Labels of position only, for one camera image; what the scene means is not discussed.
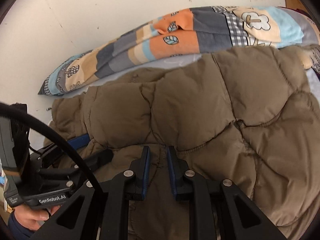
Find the gray checkered fabric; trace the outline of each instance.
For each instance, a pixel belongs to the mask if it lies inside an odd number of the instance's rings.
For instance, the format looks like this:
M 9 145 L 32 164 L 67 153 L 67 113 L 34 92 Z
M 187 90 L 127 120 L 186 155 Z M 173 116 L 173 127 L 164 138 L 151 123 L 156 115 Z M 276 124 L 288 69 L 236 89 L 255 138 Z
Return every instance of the gray checkered fabric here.
M 216 13 L 227 13 L 228 11 L 222 6 L 211 6 Z
M 48 84 L 49 84 L 49 77 L 47 77 L 44 81 L 44 93 L 47 95 L 47 96 L 52 96 L 52 94 L 50 93 L 49 91 L 49 88 L 48 88 Z
M 242 26 L 242 21 L 232 13 L 224 13 L 227 19 L 228 27 L 230 30 L 230 36 L 233 46 L 244 47 L 248 46 L 248 33 Z

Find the dark sleeve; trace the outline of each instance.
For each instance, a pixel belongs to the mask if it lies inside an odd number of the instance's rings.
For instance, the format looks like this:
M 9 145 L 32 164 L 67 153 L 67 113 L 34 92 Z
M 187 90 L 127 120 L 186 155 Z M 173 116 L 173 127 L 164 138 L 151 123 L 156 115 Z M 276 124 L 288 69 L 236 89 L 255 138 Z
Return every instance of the dark sleeve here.
M 14 212 L 12 212 L 9 217 L 8 228 L 16 240 L 30 240 L 30 237 L 33 235 L 31 230 L 18 223 L 16 217 L 14 216 Z

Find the black cable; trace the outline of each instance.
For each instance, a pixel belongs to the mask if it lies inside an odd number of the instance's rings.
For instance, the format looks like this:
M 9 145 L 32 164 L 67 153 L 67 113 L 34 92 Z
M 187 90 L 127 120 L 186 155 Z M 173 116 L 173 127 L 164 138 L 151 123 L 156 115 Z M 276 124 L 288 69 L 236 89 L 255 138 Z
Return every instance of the black cable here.
M 31 151 L 33 151 L 34 153 L 37 153 L 37 154 L 39 154 L 39 155 L 42 155 L 41 152 L 38 152 L 37 150 L 33 149 L 33 148 L 30 146 L 30 144 L 29 144 L 29 149 L 30 149 Z
M 102 188 L 94 174 L 91 172 L 90 168 L 85 164 L 77 151 L 70 144 L 68 144 L 68 142 L 63 139 L 57 132 L 55 132 L 45 123 L 31 116 L 27 112 L 23 112 L 13 106 L 9 106 L 4 103 L 0 103 L 0 115 L 9 119 L 17 120 L 24 125 L 27 125 L 31 129 L 47 137 L 50 141 L 59 146 L 83 171 L 87 179 L 91 182 L 95 191 L 98 194 L 103 194 Z

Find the metal screw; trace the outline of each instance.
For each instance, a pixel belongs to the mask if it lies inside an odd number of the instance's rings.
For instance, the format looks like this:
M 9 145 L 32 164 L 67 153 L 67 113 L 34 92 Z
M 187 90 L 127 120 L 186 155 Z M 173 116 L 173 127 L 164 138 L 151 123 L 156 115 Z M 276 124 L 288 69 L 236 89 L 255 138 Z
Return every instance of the metal screw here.
M 87 181 L 87 187 L 92 187 L 92 184 L 90 181 Z
M 222 183 L 226 187 L 230 187 L 232 185 L 232 181 L 230 179 L 225 179 Z
M 126 177 L 131 177 L 132 175 L 133 175 L 133 171 L 125 171 L 124 173 L 123 173 L 123 175 L 124 176 L 126 176 Z
M 72 180 L 69 180 L 69 181 L 67 182 L 67 187 L 72 187 L 72 185 L 73 185 L 73 181 L 72 181 Z
M 194 171 L 191 171 L 191 170 L 186 171 L 186 176 L 193 177 L 194 175 L 195 175 Z

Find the brown puffer jacket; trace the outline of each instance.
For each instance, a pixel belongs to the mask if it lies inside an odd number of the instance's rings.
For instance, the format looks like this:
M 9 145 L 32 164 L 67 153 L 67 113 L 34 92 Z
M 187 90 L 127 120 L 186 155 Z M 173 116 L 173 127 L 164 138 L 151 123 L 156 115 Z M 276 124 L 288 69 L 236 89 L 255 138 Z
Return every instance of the brown puffer jacket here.
M 289 239 L 320 206 L 320 110 L 300 48 L 235 48 L 174 70 L 139 69 L 86 94 L 56 100 L 51 126 L 89 133 L 82 157 L 110 147 L 111 179 L 151 148 L 146 200 L 132 203 L 129 239 L 189 239 L 188 203 L 174 201 L 165 146 L 206 178 L 233 180 Z M 61 167 L 70 167 L 68 158 Z

